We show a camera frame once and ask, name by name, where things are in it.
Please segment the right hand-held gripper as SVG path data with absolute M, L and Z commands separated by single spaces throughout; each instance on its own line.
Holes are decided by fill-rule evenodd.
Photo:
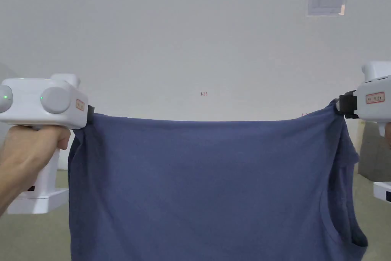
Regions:
M 364 123 L 358 173 L 373 182 L 374 197 L 390 202 L 390 147 L 382 138 L 391 121 L 391 62 L 369 62 L 362 72 L 365 81 L 340 95 L 336 109 L 346 119 Z

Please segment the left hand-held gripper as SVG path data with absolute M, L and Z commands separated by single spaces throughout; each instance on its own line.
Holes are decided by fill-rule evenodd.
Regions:
M 93 121 L 94 107 L 80 91 L 80 82 L 74 74 L 5 79 L 0 86 L 0 121 L 36 130 L 45 125 L 82 129 Z M 56 188 L 58 161 L 56 150 L 36 182 L 11 203 L 7 213 L 45 214 L 68 202 L 68 189 Z

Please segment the person's left hand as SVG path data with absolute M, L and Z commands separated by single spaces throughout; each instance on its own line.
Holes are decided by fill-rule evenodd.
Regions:
M 34 130 L 13 126 L 0 153 L 0 214 L 36 181 L 57 149 L 66 150 L 71 132 L 61 126 Z

